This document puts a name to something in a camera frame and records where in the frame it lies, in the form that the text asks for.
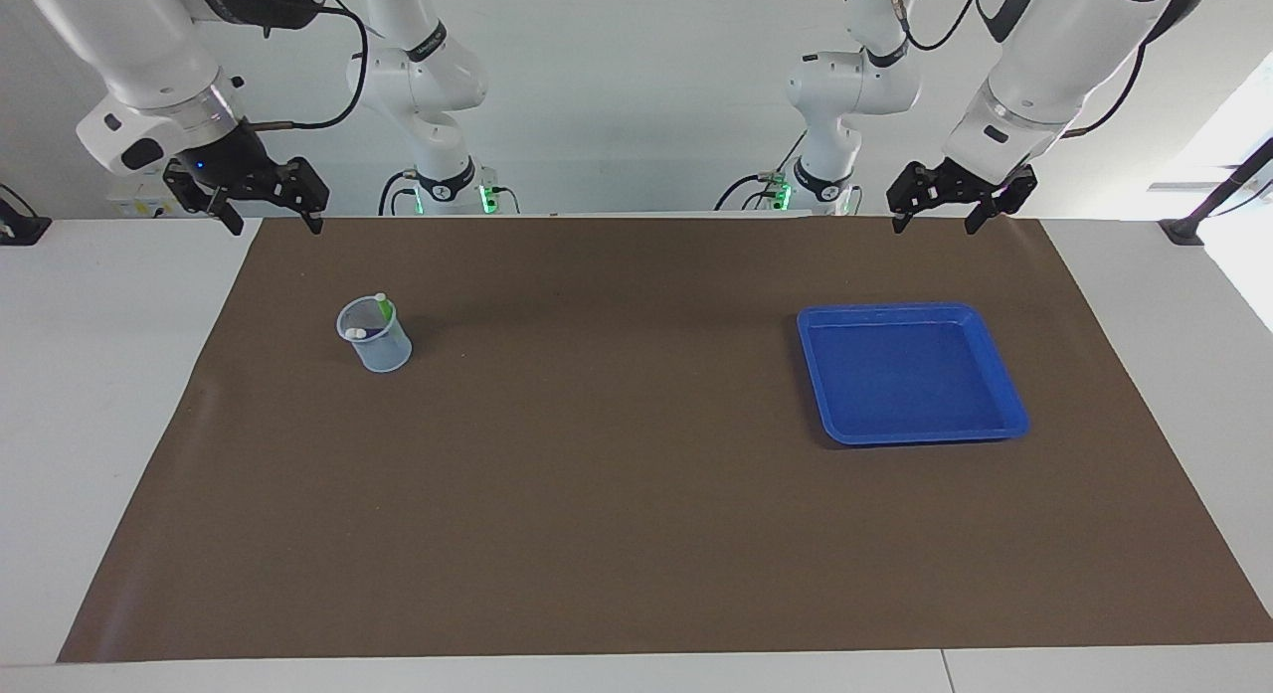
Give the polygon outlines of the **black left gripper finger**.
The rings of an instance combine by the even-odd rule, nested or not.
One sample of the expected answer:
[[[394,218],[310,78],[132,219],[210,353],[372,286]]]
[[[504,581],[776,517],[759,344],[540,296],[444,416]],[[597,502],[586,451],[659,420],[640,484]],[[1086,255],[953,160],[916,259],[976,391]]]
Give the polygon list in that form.
[[[1015,217],[1036,187],[1035,168],[1022,166],[995,194],[987,191],[987,194],[979,195],[973,213],[965,218],[965,232],[973,236],[995,217]]]
[[[894,234],[903,234],[914,217],[932,210],[938,201],[938,173],[911,162],[887,189],[886,200]]]

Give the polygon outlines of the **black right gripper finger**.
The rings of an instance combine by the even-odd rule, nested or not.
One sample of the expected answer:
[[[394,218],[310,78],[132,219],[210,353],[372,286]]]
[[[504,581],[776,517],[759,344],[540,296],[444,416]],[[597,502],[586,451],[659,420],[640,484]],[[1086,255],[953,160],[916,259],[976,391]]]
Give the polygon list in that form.
[[[179,161],[168,162],[163,181],[187,213],[216,219],[236,237],[243,233],[243,218],[229,201],[227,190],[218,187],[213,194],[206,194]]]
[[[328,201],[327,183],[303,157],[294,157],[269,172],[269,203],[297,213],[311,234],[322,234]]]

